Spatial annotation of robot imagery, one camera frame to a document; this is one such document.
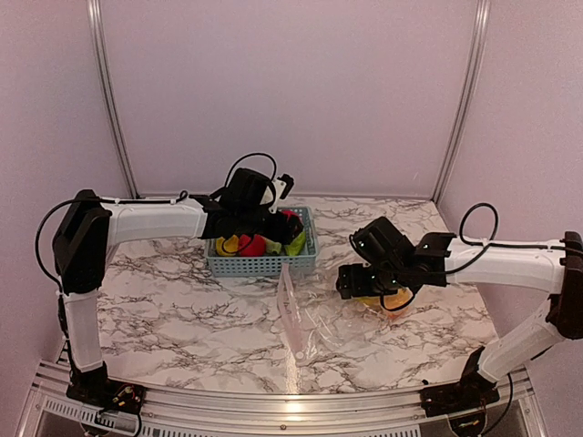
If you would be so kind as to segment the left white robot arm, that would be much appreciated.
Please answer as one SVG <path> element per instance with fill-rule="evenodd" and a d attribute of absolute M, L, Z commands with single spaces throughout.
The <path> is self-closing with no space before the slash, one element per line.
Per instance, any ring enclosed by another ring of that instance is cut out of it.
<path fill-rule="evenodd" d="M 96 405 L 115 397 L 115 385 L 98 370 L 105 365 L 99 340 L 97 295 L 118 248 L 154 239 L 211 240 L 262 236 L 282 245 L 302 223 L 278 210 L 294 186 L 288 174 L 268 178 L 237 168 L 225 186 L 209 195 L 182 191 L 175 198 L 102 198 L 91 189 L 49 210 L 66 210 L 52 238 L 54 271 L 40 269 L 57 285 L 61 330 L 74 367 L 83 373 L 78 388 Z"/>

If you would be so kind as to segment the light blue plastic basket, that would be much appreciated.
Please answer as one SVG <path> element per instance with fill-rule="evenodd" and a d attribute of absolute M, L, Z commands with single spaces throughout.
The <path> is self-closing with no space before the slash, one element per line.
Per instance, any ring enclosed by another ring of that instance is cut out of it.
<path fill-rule="evenodd" d="M 264 254 L 261 257 L 222 257 L 216 250 L 216 240 L 205 243 L 204 255 L 211 273 L 216 278 L 278 277 L 283 264 L 298 273 L 309 273 L 315 269 L 319 245 L 312 210 L 308 206 L 283 207 L 302 221 L 306 241 L 298 255 L 288 256 Z"/>

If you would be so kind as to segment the green fake pear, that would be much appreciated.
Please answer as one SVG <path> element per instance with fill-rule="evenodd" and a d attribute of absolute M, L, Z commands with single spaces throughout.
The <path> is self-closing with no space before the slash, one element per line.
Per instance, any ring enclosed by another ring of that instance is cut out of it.
<path fill-rule="evenodd" d="M 290 257 L 299 256 L 306 244 L 306 232 L 302 231 L 290 244 L 285 245 L 285 254 Z"/>

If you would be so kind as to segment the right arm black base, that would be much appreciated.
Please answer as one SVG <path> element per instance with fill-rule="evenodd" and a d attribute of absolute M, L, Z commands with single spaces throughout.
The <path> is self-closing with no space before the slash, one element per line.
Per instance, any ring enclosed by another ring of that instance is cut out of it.
<path fill-rule="evenodd" d="M 486 407 L 500 400 L 496 383 L 478 373 L 484 349 L 482 346 L 470 354 L 459 381 L 426 386 L 420 391 L 421 407 L 427 417 Z"/>

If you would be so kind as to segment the aluminium frame post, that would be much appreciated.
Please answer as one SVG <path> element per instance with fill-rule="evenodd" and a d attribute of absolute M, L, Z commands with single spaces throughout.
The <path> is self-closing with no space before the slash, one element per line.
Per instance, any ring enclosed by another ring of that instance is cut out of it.
<path fill-rule="evenodd" d="M 445 196 L 445 191 L 451 175 L 453 173 L 455 159 L 461 148 L 465 124 L 468 119 L 470 107 L 477 88 L 481 66 L 486 49 L 486 35 L 489 24 L 491 2 L 479 0 L 476 2 L 476 13 L 474 18 L 470 47 L 465 67 L 464 80 L 461 87 L 461 94 L 455 112 L 454 121 L 445 149 L 445 155 L 441 164 L 432 201 L 439 205 Z"/>
<path fill-rule="evenodd" d="M 111 131 L 114 148 L 118 157 L 122 178 L 128 194 L 139 198 L 138 185 L 131 167 L 126 139 L 121 124 L 118 105 L 115 97 L 113 76 L 107 55 L 107 41 L 102 14 L 102 4 L 99 0 L 87 1 L 89 28 L 97 63 L 97 74 L 107 113 L 107 122 Z"/>

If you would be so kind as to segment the right aluminium frame post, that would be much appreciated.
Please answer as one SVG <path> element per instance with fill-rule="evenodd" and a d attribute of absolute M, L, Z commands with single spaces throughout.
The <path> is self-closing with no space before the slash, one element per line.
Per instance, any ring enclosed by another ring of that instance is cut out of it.
<path fill-rule="evenodd" d="M 491 2 L 479 0 L 476 2 L 476 13 L 474 18 L 470 47 L 465 67 L 464 80 L 461 87 L 461 94 L 455 112 L 454 121 L 445 149 L 445 155 L 441 164 L 432 201 L 439 205 L 445 196 L 445 191 L 451 175 L 453 173 L 455 159 L 461 148 L 465 124 L 468 119 L 470 107 L 477 88 L 481 66 L 486 49 L 486 35 L 489 24 Z"/>

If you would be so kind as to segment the yellow fake banana bunch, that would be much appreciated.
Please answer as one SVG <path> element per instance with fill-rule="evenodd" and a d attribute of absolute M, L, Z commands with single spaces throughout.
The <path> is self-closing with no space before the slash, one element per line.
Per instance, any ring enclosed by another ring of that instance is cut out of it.
<path fill-rule="evenodd" d="M 357 301 L 370 308 L 381 308 L 379 297 L 361 297 Z"/>

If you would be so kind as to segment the orange fake peach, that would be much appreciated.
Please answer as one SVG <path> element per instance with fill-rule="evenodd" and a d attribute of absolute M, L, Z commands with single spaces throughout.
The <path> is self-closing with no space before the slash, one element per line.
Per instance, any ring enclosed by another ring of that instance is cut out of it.
<path fill-rule="evenodd" d="M 394 294 L 384 294 L 380 298 L 381 310 L 391 319 L 398 318 L 408 311 L 413 299 L 414 295 L 409 289 L 395 290 Z"/>

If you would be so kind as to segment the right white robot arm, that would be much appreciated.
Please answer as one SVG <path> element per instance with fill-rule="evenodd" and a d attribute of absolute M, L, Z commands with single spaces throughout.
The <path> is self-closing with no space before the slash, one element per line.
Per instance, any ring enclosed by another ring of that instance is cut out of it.
<path fill-rule="evenodd" d="M 582 237 L 512 242 L 429 232 L 413 243 L 388 218 L 355 231 L 349 242 L 361 262 L 342 265 L 335 287 L 344 300 L 386 301 L 400 289 L 475 285 L 481 290 L 532 291 L 541 301 L 504 336 L 474 352 L 451 399 L 469 408 L 507 373 L 565 340 L 582 337 Z"/>

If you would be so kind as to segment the left aluminium frame post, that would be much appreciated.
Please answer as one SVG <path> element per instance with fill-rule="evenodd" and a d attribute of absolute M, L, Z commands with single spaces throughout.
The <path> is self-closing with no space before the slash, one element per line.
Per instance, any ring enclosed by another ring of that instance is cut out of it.
<path fill-rule="evenodd" d="M 114 148 L 118 157 L 122 178 L 128 194 L 139 198 L 138 185 L 131 167 L 126 139 L 121 124 L 118 105 L 115 97 L 113 76 L 107 55 L 107 41 L 102 14 L 102 4 L 99 0 L 87 1 L 89 28 L 97 63 L 97 74 L 107 113 L 107 122 L 111 131 Z"/>

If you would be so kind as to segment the clear zip top bag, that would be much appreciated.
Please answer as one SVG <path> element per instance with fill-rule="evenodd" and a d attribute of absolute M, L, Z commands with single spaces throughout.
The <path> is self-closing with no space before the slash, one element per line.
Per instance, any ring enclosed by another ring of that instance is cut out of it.
<path fill-rule="evenodd" d="M 281 267 L 276 292 L 285 341 L 297 365 L 306 366 L 327 352 L 339 351 L 364 340 L 369 331 L 395 319 L 381 308 L 370 308 L 357 299 L 343 300 L 334 287 L 334 274 L 313 277 Z M 301 351 L 304 358 L 295 358 Z"/>

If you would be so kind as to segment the red fake apple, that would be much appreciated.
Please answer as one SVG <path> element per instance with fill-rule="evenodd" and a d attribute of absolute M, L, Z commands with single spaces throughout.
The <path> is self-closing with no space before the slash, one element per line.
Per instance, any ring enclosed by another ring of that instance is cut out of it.
<path fill-rule="evenodd" d="M 238 255 L 246 258 L 262 257 L 266 252 L 266 242 L 259 235 L 241 235 L 239 237 Z"/>

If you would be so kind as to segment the front aluminium table rail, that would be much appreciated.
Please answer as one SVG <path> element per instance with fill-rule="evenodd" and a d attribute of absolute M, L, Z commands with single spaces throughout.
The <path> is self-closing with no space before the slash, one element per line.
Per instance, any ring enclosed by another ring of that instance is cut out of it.
<path fill-rule="evenodd" d="M 41 362 L 19 436 L 448 436 L 453 420 L 428 417 L 418 387 L 347 394 L 257 394 L 145 388 L 139 417 L 106 412 L 66 396 L 69 368 Z"/>

